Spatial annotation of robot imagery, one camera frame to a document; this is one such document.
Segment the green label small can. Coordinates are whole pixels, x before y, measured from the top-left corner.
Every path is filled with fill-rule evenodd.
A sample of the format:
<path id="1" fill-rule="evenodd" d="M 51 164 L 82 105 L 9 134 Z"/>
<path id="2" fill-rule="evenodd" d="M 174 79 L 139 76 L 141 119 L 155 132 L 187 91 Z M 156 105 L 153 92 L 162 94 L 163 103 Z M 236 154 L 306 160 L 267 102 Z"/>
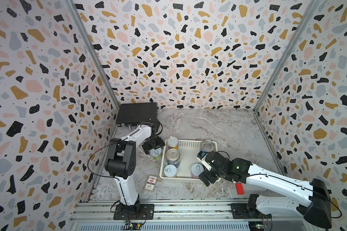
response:
<path id="1" fill-rule="evenodd" d="M 158 160 L 162 157 L 163 150 L 161 147 L 159 147 L 157 149 L 150 150 L 149 153 L 154 160 Z"/>

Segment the pink label small can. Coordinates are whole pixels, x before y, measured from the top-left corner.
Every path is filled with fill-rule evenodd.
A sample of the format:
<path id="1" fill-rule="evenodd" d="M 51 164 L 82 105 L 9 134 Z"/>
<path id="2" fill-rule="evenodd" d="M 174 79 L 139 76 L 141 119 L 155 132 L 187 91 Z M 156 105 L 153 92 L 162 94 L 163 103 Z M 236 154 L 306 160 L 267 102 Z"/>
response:
<path id="1" fill-rule="evenodd" d="M 200 163 L 195 163 L 191 166 L 190 175 L 193 179 L 198 179 L 199 175 L 203 173 L 203 171 L 204 171 L 203 165 Z"/>

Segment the blue label soup can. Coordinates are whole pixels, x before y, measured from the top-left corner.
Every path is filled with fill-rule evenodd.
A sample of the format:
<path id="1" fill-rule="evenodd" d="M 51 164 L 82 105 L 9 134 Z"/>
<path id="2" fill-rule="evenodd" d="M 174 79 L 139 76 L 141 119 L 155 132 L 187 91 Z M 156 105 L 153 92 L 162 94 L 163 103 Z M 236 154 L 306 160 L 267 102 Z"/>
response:
<path id="1" fill-rule="evenodd" d="M 216 150 L 216 146 L 212 141 L 205 140 L 200 144 L 200 151 L 207 154 Z"/>

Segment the yellow label small can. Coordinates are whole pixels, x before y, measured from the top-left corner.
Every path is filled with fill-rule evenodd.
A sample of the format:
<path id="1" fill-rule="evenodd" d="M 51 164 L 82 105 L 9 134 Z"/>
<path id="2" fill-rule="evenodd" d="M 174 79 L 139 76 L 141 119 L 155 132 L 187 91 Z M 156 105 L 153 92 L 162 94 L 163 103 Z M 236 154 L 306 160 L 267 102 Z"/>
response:
<path id="1" fill-rule="evenodd" d="M 177 167 L 175 165 L 167 165 L 163 170 L 163 174 L 167 178 L 176 178 Z"/>

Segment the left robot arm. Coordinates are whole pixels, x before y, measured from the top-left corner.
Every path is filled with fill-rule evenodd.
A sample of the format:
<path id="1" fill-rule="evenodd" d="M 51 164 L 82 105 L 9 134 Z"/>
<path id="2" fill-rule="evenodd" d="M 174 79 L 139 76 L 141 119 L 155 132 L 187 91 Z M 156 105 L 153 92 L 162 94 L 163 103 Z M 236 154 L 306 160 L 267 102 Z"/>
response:
<path id="1" fill-rule="evenodd" d="M 164 141 L 156 135 L 154 123 L 147 122 L 122 138 L 113 138 L 108 146 L 105 170 L 117 183 L 120 193 L 119 210 L 136 216 L 140 212 L 140 199 L 136 191 L 133 173 L 136 169 L 136 148 L 142 145 L 144 152 L 159 158 Z"/>

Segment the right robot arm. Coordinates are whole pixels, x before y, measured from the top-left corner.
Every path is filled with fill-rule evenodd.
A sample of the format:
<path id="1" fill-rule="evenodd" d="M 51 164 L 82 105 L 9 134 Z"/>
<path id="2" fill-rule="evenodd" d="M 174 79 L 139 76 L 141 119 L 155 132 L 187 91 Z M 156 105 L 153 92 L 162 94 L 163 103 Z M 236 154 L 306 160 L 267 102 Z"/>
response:
<path id="1" fill-rule="evenodd" d="M 332 228 L 331 198 L 325 183 L 319 179 L 311 182 L 289 178 L 258 166 L 248 160 L 230 160 L 219 152 L 200 151 L 197 159 L 203 164 L 204 172 L 199 175 L 206 185 L 218 179 L 232 183 L 243 183 L 269 189 L 287 198 L 284 202 L 271 202 L 258 194 L 249 197 L 248 210 L 263 215 L 291 211 L 302 216 L 308 223 L 324 228 Z"/>

